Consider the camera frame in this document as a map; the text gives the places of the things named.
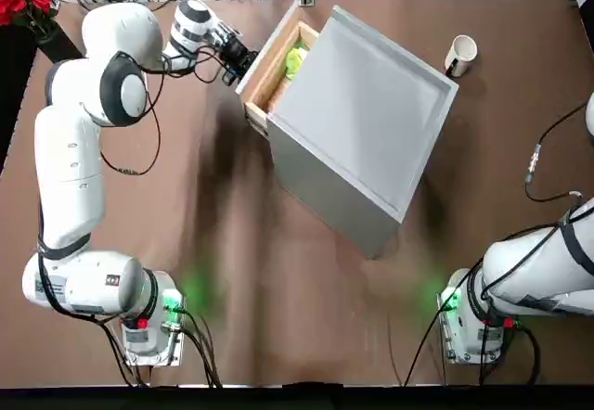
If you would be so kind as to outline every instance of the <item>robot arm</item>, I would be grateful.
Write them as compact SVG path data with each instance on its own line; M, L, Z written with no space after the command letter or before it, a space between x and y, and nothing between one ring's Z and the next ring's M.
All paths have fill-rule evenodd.
M33 303L55 306L45 295L47 281L58 306L67 312L117 314L123 321L128 360L174 365L174 354L181 357L181 343L172 337L179 315L171 310L181 307L183 298L172 278L143 269L132 256L88 248L91 232L105 215L100 128L142 119L144 72L190 73L200 47L209 46L226 64L226 82L232 83L245 73L253 53L240 43L237 32L196 0L181 3L175 11L164 50L155 16L137 4L90 12L83 38L86 58L61 62L50 71L48 107L35 121L43 231L38 253L23 274L23 292Z

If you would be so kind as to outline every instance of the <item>white cup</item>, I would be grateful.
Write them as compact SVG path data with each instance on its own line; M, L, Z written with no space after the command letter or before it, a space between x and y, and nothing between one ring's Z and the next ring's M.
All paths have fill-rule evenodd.
M479 47L470 36L456 36L445 57L445 75L459 78L469 68L478 52Z

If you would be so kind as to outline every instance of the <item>connector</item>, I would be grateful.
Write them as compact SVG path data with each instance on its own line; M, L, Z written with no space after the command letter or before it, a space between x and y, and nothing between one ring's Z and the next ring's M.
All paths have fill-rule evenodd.
M540 143L536 143L535 151L532 153L532 157L530 157L530 163L528 164L528 173L524 177L524 182L529 185L532 183L532 178L534 177L534 173L536 170L536 164L538 163L538 154L540 153L541 148Z
M175 333L179 333L182 330L181 324L177 322L163 322L161 324L161 328L166 329L168 331L173 331Z

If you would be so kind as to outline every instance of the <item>green object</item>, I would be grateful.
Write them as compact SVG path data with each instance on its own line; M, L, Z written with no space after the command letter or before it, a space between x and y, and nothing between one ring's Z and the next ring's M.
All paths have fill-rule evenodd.
M169 324L176 324L179 322L179 313L174 310L182 308L182 302L179 292L176 290L166 289L163 292L163 307L166 308L163 320Z
M302 47L301 44L297 44L288 54L287 54L287 72L286 76L287 79L292 81L295 77L297 71L301 68L303 61L307 57L308 51Z

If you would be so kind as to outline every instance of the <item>drawer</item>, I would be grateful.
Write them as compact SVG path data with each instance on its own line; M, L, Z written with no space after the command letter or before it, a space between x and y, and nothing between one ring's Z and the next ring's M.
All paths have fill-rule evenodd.
M319 34L303 15L287 13L238 94L278 184L374 258L405 219L458 85L339 7ZM310 51L286 84L298 41Z
M285 77L286 56L298 43L310 50L318 33L301 20L299 8L292 8L272 34L238 87L248 122L267 136L267 118L291 84Z

